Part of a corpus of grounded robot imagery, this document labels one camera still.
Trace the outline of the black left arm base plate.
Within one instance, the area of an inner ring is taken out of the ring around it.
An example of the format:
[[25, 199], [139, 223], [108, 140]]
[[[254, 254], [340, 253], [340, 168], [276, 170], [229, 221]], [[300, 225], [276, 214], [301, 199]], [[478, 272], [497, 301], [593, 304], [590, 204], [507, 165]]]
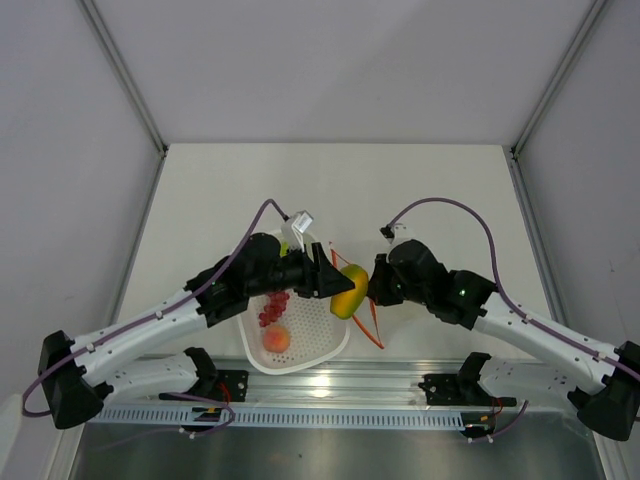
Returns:
[[204, 387], [201, 397], [230, 403], [244, 403], [249, 386], [247, 370], [221, 370], [214, 383]]

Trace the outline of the red grape bunch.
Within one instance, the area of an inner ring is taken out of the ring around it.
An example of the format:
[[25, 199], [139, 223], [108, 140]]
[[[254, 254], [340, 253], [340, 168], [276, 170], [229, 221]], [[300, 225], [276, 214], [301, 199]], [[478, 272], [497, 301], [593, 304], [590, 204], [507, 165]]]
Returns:
[[266, 303], [258, 315], [259, 325], [266, 328], [277, 322], [286, 311], [289, 299], [290, 295], [284, 291], [268, 294]]

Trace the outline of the clear orange zip bag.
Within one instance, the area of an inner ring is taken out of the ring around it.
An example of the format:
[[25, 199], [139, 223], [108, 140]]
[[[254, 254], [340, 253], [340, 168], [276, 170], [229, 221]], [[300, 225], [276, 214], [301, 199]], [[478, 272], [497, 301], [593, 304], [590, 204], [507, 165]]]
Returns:
[[[334, 242], [330, 242], [329, 247], [331, 263], [334, 267], [337, 267], [339, 271], [349, 264], [356, 264], [342, 255], [336, 248]], [[376, 348], [379, 350], [385, 349], [385, 344], [380, 333], [377, 307], [367, 296], [356, 313], [347, 320], [351, 320], [362, 335]]]

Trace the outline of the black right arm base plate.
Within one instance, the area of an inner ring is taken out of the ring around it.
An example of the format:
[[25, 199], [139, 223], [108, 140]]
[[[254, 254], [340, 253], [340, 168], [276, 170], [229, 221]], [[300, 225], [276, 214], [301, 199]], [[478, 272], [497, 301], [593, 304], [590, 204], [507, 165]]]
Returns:
[[477, 379], [459, 374], [426, 374], [417, 386], [430, 406], [515, 407], [514, 397], [496, 397], [480, 386]]

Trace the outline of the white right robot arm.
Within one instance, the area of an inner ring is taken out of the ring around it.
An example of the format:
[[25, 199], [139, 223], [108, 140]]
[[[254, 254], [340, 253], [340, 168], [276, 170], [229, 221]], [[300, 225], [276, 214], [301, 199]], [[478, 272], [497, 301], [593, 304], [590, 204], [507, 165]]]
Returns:
[[553, 377], [537, 386], [565, 398], [589, 429], [627, 441], [639, 421], [639, 346], [619, 346], [539, 318], [510, 300], [501, 285], [467, 270], [449, 270], [411, 239], [376, 256], [368, 297], [377, 306], [411, 302], [438, 320], [476, 331], [544, 362]]

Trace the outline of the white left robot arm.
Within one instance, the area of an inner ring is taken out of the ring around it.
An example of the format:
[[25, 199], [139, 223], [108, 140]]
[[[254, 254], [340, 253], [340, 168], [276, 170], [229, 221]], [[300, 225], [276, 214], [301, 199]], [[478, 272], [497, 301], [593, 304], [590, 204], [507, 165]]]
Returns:
[[140, 356], [243, 313], [254, 297], [292, 291], [303, 299], [325, 299], [354, 289], [320, 243], [285, 254], [280, 249], [273, 235], [246, 236], [230, 255], [145, 314], [75, 338], [62, 330], [49, 334], [38, 364], [46, 416], [66, 430], [116, 399], [207, 399], [216, 390], [217, 371], [203, 349], [190, 347], [163, 362], [142, 362]]

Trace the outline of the pink peach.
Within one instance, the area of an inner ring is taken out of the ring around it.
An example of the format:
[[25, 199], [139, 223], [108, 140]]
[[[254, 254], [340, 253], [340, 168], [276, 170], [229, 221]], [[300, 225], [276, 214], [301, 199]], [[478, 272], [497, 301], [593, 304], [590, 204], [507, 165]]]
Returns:
[[287, 328], [273, 324], [265, 329], [262, 345], [267, 352], [284, 353], [289, 349], [290, 343], [291, 337]]

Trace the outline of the yellow green mango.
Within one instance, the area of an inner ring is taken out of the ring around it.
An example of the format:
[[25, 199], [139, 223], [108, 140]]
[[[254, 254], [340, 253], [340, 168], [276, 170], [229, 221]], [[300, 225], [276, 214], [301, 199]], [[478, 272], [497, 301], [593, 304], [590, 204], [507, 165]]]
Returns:
[[331, 298], [330, 312], [339, 319], [347, 320], [356, 313], [367, 296], [369, 275], [356, 264], [349, 264], [340, 272], [353, 282], [354, 287]]

